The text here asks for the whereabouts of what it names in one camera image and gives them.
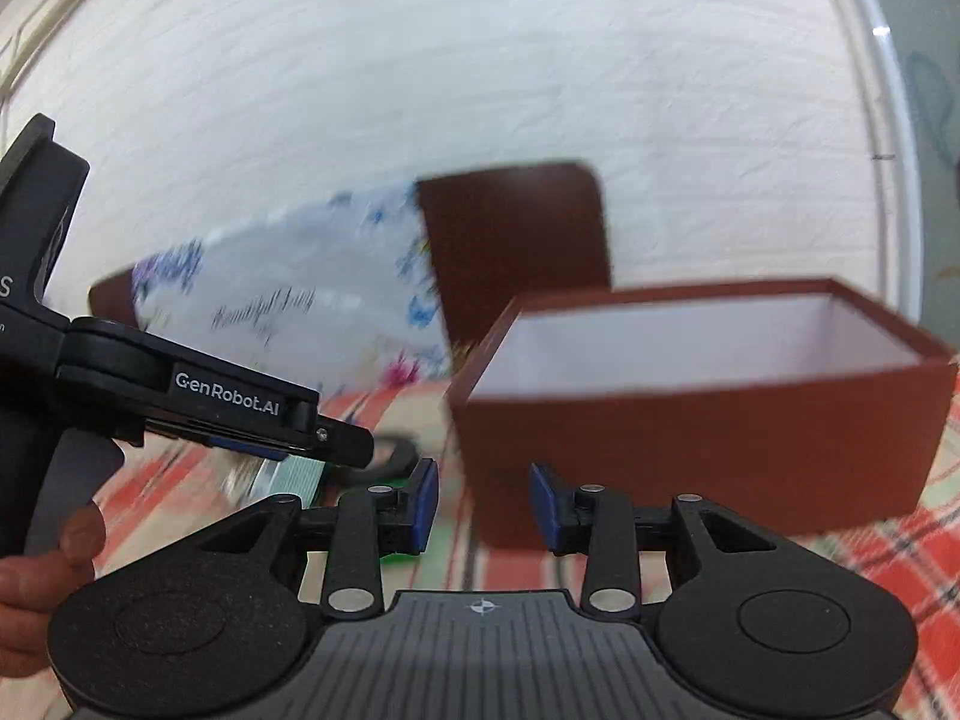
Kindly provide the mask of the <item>person's left hand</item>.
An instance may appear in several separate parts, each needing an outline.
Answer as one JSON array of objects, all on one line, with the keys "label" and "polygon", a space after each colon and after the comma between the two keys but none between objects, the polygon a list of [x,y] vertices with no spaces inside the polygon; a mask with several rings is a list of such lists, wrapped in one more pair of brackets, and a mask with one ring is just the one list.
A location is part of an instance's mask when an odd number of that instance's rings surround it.
[{"label": "person's left hand", "polygon": [[0,647],[3,678],[29,678],[49,666],[47,629],[53,612],[94,578],[106,525],[88,504],[65,520],[55,550],[40,556],[3,557],[0,571]]}]

